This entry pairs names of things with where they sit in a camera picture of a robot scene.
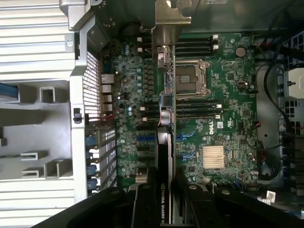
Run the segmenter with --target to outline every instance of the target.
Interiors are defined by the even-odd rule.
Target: chip
[[[189,166],[188,167],[188,172],[195,172],[195,167],[194,166]]]
[[[246,145],[246,139],[240,139],[239,144],[240,145]]]
[[[162,107],[170,107],[173,106],[173,98],[172,95],[161,95],[161,105]]]
[[[249,110],[243,110],[243,116],[249,116],[250,111]]]

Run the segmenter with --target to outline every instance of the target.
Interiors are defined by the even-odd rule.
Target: white label
[[[276,200],[276,194],[274,191],[267,191],[266,199],[270,200],[270,202],[274,203]]]
[[[226,4],[228,0],[207,0],[206,4]]]
[[[224,123],[218,122],[218,129],[223,129],[223,128],[224,128]]]
[[[214,134],[214,125],[213,125],[213,121],[209,123],[209,134]]]
[[[228,127],[232,127],[232,121],[231,121],[231,120],[228,121],[227,126],[228,126]]]

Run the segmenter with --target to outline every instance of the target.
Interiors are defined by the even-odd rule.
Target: screw
[[[111,191],[111,194],[118,194],[119,193],[119,190],[117,190],[117,189],[113,189],[112,191]]]
[[[192,190],[195,190],[195,189],[197,189],[198,187],[196,187],[196,185],[192,184],[192,185],[189,186],[189,188],[192,189]]]
[[[222,193],[223,193],[224,195],[230,195],[230,191],[228,191],[228,190],[223,190]]]
[[[150,188],[150,184],[145,184],[142,188],[143,189],[149,189]]]

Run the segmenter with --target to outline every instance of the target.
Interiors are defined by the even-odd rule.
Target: cpu socket
[[[177,99],[205,97],[211,94],[207,89],[206,68],[209,62],[199,60],[176,60],[176,94]]]

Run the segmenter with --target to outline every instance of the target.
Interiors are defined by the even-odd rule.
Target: sticker
[[[274,203],[276,200],[276,194],[274,191],[267,191],[266,199],[270,200],[270,202]]]
[[[207,0],[206,4],[226,4],[228,0]]]
[[[213,121],[209,123],[209,134],[214,134]]]
[[[224,128],[224,123],[218,122],[218,129],[223,129],[223,128]]]

